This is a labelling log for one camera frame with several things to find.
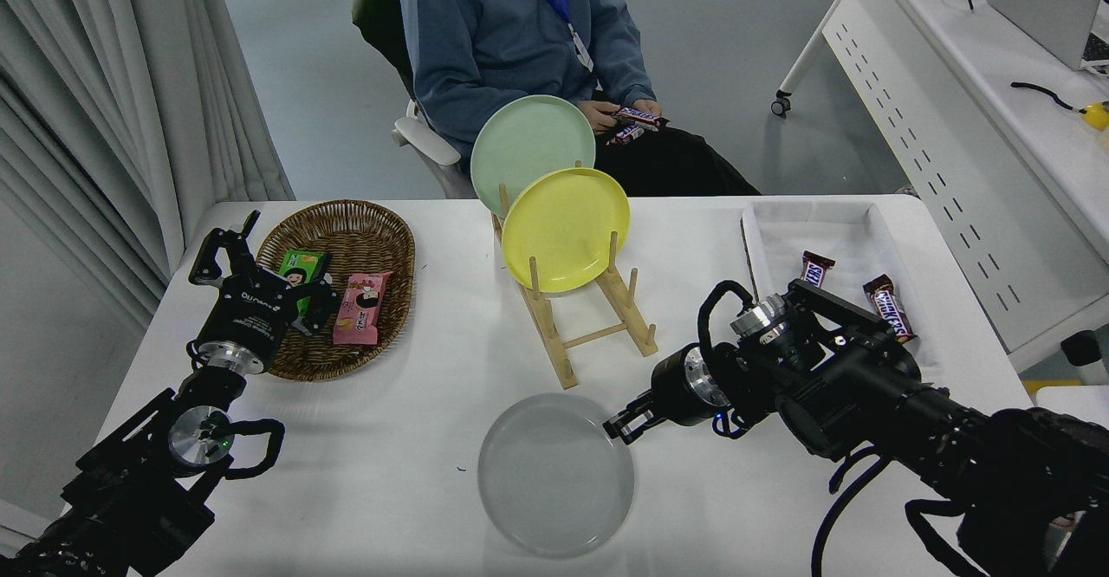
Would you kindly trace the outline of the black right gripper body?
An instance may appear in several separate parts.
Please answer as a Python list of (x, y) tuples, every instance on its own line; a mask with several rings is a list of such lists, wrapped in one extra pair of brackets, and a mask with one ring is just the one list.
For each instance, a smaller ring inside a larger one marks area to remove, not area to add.
[(654, 414), (683, 426), (708, 419), (708, 372), (698, 344), (671, 353), (651, 374)]

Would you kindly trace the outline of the person's right hand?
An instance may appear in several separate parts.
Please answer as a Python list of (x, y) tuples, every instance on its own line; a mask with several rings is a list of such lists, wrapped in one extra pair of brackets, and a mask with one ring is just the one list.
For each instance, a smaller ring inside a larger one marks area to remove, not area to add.
[(618, 104), (607, 100), (582, 100), (577, 108), (586, 115), (587, 123), (596, 136), (606, 134), (619, 124), (615, 114), (620, 111)]

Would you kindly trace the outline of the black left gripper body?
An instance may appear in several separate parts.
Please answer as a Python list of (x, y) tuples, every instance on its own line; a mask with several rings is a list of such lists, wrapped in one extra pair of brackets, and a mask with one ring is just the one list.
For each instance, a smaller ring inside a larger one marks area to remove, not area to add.
[(218, 285), (217, 304), (199, 331), (199, 353), (238, 347), (255, 360), (274, 360), (301, 313), (295, 288), (266, 269), (228, 276)]

